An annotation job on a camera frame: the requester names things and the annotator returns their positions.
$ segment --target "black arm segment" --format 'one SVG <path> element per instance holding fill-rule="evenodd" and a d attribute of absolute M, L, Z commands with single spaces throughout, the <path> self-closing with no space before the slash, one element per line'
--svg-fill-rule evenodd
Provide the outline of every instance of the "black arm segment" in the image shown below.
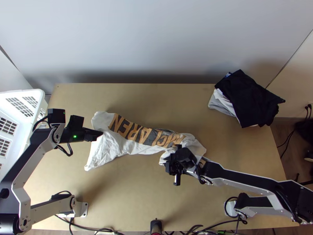
<path fill-rule="evenodd" d="M 165 170 L 170 175 L 187 174 L 198 178 L 195 176 L 196 170 L 194 170 L 197 169 L 200 177 L 208 180 L 209 185 L 225 184 L 246 191 L 264 192 L 264 197 L 259 198 L 244 197 L 242 194 L 237 201 L 237 209 L 246 205 L 254 206 L 256 203 L 258 207 L 274 208 L 273 204 L 276 200 L 281 205 L 275 206 L 283 207 L 282 209 L 290 212 L 292 220 L 298 223 L 313 223 L 313 191 L 303 185 L 292 180 L 278 182 L 261 176 L 226 170 L 219 163 L 204 157 L 201 157 L 205 161 L 203 167 L 200 168 L 198 163 L 198 168 L 195 168 L 195 164 L 191 164 L 196 162 L 195 159 L 196 157 L 188 148 L 178 146 L 178 150 L 166 158 Z"/>

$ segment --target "black t-shirt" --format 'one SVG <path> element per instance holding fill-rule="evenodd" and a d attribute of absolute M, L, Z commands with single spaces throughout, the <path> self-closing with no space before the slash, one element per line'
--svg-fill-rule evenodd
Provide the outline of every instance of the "black t-shirt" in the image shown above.
<path fill-rule="evenodd" d="M 258 124 L 271 125 L 278 113 L 278 104 L 285 100 L 258 85 L 242 70 L 223 78 L 215 85 L 234 106 L 242 128 Z"/>

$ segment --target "metal bracket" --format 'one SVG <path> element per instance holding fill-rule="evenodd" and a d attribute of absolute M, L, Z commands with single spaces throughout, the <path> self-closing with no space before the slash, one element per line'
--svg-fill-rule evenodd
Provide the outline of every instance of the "metal bracket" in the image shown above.
<path fill-rule="evenodd" d="M 88 213 L 88 203 L 87 202 L 77 202 L 76 198 L 71 202 L 72 211 L 63 212 L 57 214 L 57 216 L 62 218 L 73 218 L 73 217 L 86 217 Z"/>

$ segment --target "orange lettering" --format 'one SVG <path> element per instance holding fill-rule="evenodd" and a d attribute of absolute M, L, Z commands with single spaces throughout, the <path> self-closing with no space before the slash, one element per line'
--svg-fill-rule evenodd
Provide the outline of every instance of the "orange lettering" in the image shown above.
<path fill-rule="evenodd" d="M 140 144 L 143 144 L 146 141 L 151 131 L 152 131 L 152 128 L 146 128 L 146 127 L 141 130 L 140 139 L 139 139 Z"/>
<path fill-rule="evenodd" d="M 167 136 L 161 136 L 159 138 L 159 140 L 156 142 L 157 146 L 163 147 L 163 145 L 165 144 L 166 140 L 167 140 Z"/>
<path fill-rule="evenodd" d="M 114 124 L 114 130 L 113 131 L 117 132 L 124 119 L 125 118 L 121 117 L 120 120 L 119 120 L 119 115 L 118 114 L 114 114 L 114 118 L 113 118 L 113 120 L 110 123 L 109 129 L 111 130 L 111 128 L 112 128 L 112 126 Z"/>
<path fill-rule="evenodd" d="M 165 142 L 164 147 L 167 148 L 167 146 L 169 145 L 173 137 L 174 137 L 174 134 L 171 134 L 167 137 L 167 141 Z"/>
<path fill-rule="evenodd" d="M 182 137 L 177 138 L 176 140 L 173 141 L 173 144 L 178 145 L 180 142 L 185 138 L 186 136 L 182 135 Z"/>
<path fill-rule="evenodd" d="M 138 128 L 138 124 L 135 123 L 134 129 L 132 129 L 129 132 L 127 139 L 136 141 L 137 135 L 138 135 L 140 129 L 142 129 L 143 127 L 139 127 L 138 130 L 137 130 L 137 128 Z"/>
<path fill-rule="evenodd" d="M 159 140 L 159 138 L 161 137 L 161 134 L 162 134 L 162 131 L 158 131 L 158 134 L 155 138 L 155 140 L 152 142 L 152 145 L 151 146 L 155 146 L 157 141 Z"/>

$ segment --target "pile of clothes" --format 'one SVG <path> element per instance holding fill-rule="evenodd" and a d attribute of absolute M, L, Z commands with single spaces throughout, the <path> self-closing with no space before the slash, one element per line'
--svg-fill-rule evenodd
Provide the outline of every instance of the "pile of clothes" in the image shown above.
<path fill-rule="evenodd" d="M 236 117 L 242 128 L 271 125 L 278 104 L 286 102 L 258 85 L 242 70 L 228 73 L 215 85 L 209 108 Z"/>

